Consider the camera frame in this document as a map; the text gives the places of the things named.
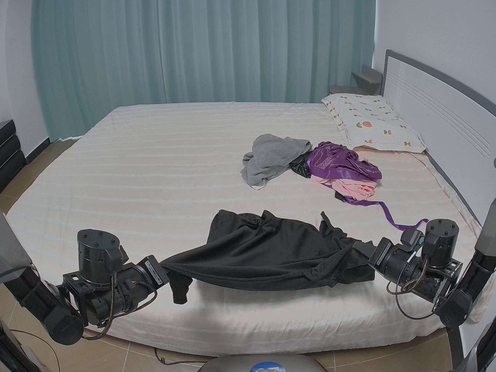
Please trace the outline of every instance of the mattress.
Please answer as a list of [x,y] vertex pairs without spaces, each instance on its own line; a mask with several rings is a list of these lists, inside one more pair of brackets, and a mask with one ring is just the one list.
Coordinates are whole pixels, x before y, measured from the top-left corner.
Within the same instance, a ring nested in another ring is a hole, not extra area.
[[[250,188],[239,171],[260,134],[341,143],[323,104],[200,103],[141,105],[112,111],[57,158],[11,208],[8,219],[47,281],[76,270],[76,233],[114,233],[130,261],[165,259],[206,242],[219,209],[319,225],[325,211],[349,236],[377,244],[401,232],[380,206],[335,199],[334,191],[291,170]],[[473,254],[477,224],[423,155],[361,149],[383,179],[373,199],[386,202],[399,224],[448,218],[460,226],[454,257]],[[413,316],[431,304],[400,297]],[[137,313],[116,319],[110,334],[183,353],[304,353],[409,341],[442,327],[437,316],[405,318],[386,281],[288,292],[250,292],[194,281],[185,305],[169,287]]]

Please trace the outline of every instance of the gray cloth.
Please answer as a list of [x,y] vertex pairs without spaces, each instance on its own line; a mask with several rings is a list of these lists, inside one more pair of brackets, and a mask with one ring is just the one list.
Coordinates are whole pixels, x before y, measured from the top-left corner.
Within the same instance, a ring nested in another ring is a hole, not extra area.
[[261,189],[265,181],[278,177],[289,167],[295,158],[312,148],[306,139],[284,139],[265,133],[253,142],[251,152],[243,157],[241,175],[246,183],[254,189]]

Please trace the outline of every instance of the patterned pillowcase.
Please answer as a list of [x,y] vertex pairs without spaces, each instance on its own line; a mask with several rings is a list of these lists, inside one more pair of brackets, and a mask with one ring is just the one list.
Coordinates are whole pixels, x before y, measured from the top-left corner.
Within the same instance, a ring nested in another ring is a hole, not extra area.
[[349,149],[368,146],[377,150],[421,153],[420,135],[398,117],[380,95],[332,94],[322,99]]

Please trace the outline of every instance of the teal curtain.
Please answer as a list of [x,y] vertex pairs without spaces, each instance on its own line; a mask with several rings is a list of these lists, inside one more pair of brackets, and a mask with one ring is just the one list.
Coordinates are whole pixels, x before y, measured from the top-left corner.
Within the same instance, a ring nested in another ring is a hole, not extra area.
[[118,106],[318,102],[370,65],[375,0],[33,0],[51,140]]

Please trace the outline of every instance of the pink cloth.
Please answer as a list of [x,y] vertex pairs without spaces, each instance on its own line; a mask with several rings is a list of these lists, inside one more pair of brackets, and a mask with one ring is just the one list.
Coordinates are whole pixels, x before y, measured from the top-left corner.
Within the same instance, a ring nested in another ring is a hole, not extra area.
[[355,181],[353,179],[323,179],[312,175],[310,180],[316,183],[328,184],[339,194],[355,200],[366,200],[375,193],[375,182]]

